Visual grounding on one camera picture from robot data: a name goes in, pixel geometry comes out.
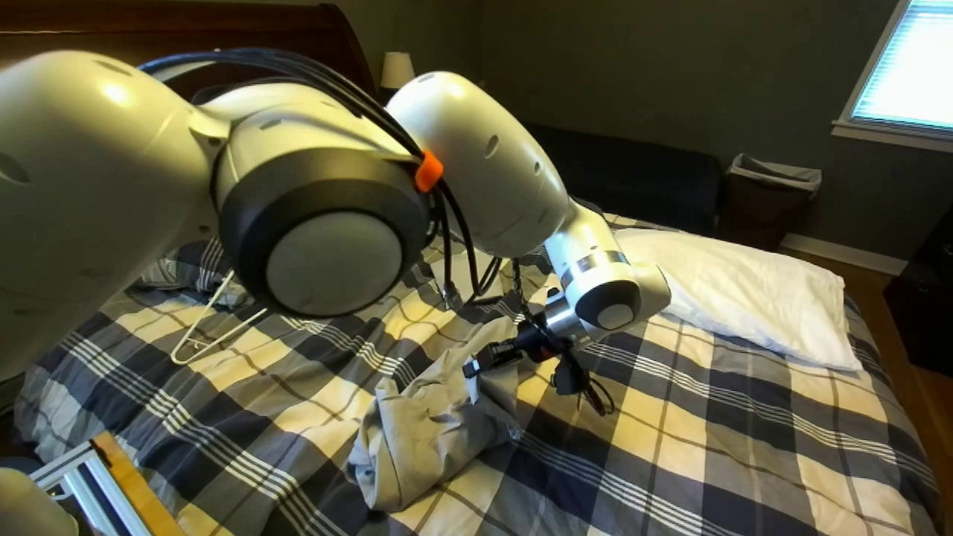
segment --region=bed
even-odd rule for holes
[[[145,28],[197,22],[180,8],[204,8],[207,22],[219,22],[180,34],[197,47],[286,44],[371,90],[360,44],[334,7],[179,7],[179,14],[150,13]],[[116,14],[119,29],[94,29],[106,19],[66,22],[57,8],[22,8],[2,23],[15,22],[39,41],[10,40],[18,44],[5,44],[9,56],[60,44],[150,54],[162,40],[159,29],[127,34],[143,14]],[[76,41],[80,34],[67,23],[89,23],[91,41]],[[270,41],[290,29],[311,40]],[[258,312],[241,285],[228,285],[204,311],[228,266],[214,238],[185,245],[28,370],[18,428],[42,458],[97,433],[116,434],[188,532],[941,531],[914,425],[889,394],[865,325],[835,294],[834,273],[625,218],[615,227],[630,260],[657,261],[682,297],[692,302],[573,345],[609,410],[599,415],[581,397],[557,394],[557,361],[520,363],[509,406],[517,434],[472,453],[457,473],[401,509],[368,509],[347,470],[354,439],[377,406],[377,383],[404,386],[436,361],[468,358],[511,336],[517,325],[517,311],[506,302],[448,306],[436,285],[436,245],[386,297],[331,321]],[[715,255],[731,266],[707,272]],[[743,315],[737,336],[716,306],[698,306],[746,294],[782,312],[776,305],[801,306],[794,294],[810,279],[825,279],[827,312],[835,312],[829,331],[844,339],[858,370],[827,363],[827,352],[843,358],[827,339],[782,352],[785,339],[776,348],[776,336],[743,331]],[[542,305],[550,285],[544,269],[526,266],[520,278],[499,272],[493,291]],[[203,354],[185,352],[171,363],[168,354],[191,327],[185,348]]]

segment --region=window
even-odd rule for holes
[[[835,136],[953,153],[953,0],[899,0]]]

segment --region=plaid bedsheet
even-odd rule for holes
[[[414,272],[356,315],[267,312],[176,367],[168,348],[217,279],[214,247],[191,260],[203,269],[156,269],[171,285],[103,305],[28,372],[18,406],[45,458],[113,433],[191,532],[938,532],[931,473],[858,318],[859,378],[666,315],[581,343],[614,415],[554,394],[544,361],[517,386],[520,442],[401,512],[368,512],[346,458],[377,378],[408,383],[439,352],[511,333],[511,315],[448,312]],[[197,336],[252,312],[219,305]]]

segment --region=white pillow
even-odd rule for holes
[[[676,318],[801,363],[862,370],[844,336],[835,273],[676,229],[620,229],[615,242],[628,261],[657,266],[672,290],[666,312]]]

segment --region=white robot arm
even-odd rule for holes
[[[442,165],[475,247],[544,247],[560,333],[614,331],[666,305],[538,142],[481,90],[423,74],[386,113]],[[232,90],[203,107],[94,54],[0,71],[0,382],[217,215],[241,282],[290,315],[380,297],[423,247],[419,156],[334,93]]]

